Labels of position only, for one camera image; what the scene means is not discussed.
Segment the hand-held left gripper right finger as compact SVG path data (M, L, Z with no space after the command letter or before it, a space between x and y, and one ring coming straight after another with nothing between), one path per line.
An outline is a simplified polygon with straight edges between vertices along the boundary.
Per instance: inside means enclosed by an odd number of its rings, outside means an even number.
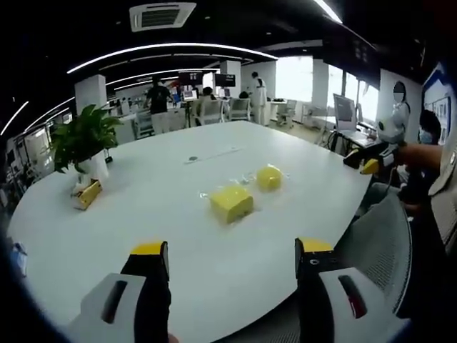
M331 245L297 238L295 271L300 342L400 342L411 321L398 317L386 295Z

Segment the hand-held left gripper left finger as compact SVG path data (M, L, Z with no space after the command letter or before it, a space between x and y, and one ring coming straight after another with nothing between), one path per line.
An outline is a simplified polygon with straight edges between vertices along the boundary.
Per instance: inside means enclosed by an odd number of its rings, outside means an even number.
M119 273L82 299L66 336L71 342L169 342L170 305L168 242L140 244Z

